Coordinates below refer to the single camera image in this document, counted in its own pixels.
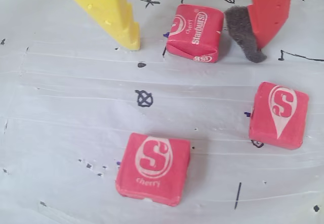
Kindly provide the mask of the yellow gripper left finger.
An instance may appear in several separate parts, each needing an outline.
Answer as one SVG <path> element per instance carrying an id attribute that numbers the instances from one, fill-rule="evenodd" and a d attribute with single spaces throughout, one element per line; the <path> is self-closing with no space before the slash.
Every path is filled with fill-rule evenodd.
<path id="1" fill-rule="evenodd" d="M 140 49 L 140 28 L 127 0 L 74 0 L 120 46 Z"/>

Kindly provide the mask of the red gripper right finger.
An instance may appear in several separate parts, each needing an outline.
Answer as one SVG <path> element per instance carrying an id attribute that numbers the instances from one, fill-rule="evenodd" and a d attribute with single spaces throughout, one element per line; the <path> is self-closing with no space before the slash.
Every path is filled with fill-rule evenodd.
<path id="1" fill-rule="evenodd" d="M 289 17 L 291 0 L 252 0 L 225 11 L 227 31 L 253 63 L 267 59 L 262 49 L 277 35 Z"/>

